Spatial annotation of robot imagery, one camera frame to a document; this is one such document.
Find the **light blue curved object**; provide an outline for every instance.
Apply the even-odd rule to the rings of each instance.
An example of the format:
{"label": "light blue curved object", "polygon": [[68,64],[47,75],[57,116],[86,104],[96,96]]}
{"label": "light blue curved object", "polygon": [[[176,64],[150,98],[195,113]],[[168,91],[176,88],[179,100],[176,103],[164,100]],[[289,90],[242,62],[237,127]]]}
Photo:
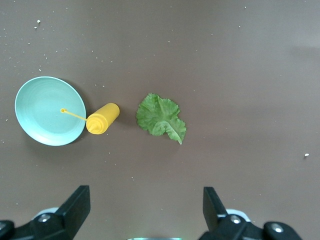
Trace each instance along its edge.
{"label": "light blue curved object", "polygon": [[27,81],[15,98],[15,115],[23,130],[36,141],[62,146],[76,140],[86,121],[61,112],[86,118],[85,104],[77,91],[65,81],[40,76]]}

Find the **green leaf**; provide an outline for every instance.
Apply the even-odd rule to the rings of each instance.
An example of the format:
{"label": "green leaf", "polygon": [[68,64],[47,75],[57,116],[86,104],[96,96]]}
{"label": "green leaf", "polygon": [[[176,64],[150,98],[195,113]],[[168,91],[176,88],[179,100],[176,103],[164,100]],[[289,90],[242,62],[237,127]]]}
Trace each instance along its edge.
{"label": "green leaf", "polygon": [[149,93],[139,104],[136,112],[138,125],[153,136],[167,133],[169,138],[182,144],[186,135],[186,124],[178,118],[179,106],[170,99]]}

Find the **plate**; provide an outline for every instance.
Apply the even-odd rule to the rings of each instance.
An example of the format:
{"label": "plate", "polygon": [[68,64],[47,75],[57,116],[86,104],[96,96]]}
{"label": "plate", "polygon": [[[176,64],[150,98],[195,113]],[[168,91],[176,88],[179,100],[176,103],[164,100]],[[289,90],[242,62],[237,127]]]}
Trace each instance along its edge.
{"label": "plate", "polygon": [[62,113],[61,109],[86,118],[85,104],[65,81],[40,76],[27,81],[15,98],[15,115],[22,129],[34,140],[62,146],[76,140],[86,121]]}

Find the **yellow squeeze bottle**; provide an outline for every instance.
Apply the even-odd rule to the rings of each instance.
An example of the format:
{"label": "yellow squeeze bottle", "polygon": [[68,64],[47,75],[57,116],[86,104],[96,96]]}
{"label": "yellow squeeze bottle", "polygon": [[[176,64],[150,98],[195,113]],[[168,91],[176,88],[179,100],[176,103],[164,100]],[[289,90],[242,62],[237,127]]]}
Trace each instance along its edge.
{"label": "yellow squeeze bottle", "polygon": [[114,103],[108,103],[86,119],[86,129],[92,134],[103,134],[119,114],[119,107]]}

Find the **silver bolt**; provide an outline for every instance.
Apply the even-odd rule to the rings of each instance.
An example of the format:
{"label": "silver bolt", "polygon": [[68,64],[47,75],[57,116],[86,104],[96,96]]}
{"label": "silver bolt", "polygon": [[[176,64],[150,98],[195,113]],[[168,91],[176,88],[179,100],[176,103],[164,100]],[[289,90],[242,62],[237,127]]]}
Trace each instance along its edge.
{"label": "silver bolt", "polygon": [[42,214],[42,215],[39,217],[38,221],[39,221],[40,223],[45,223],[45,222],[48,221],[49,219],[50,219],[50,215],[49,215],[49,214]]}
{"label": "silver bolt", "polygon": [[231,221],[234,223],[234,224],[239,224],[241,223],[241,219],[239,217],[237,217],[236,215],[232,215],[230,217]]}
{"label": "silver bolt", "polygon": [[3,222],[0,222],[0,231],[1,231],[2,229],[4,229],[5,227],[6,227],[6,224],[3,223]]}
{"label": "silver bolt", "polygon": [[277,233],[282,233],[284,231],[282,226],[280,226],[278,223],[272,223],[271,224],[271,228],[272,228],[273,231],[275,231]]}

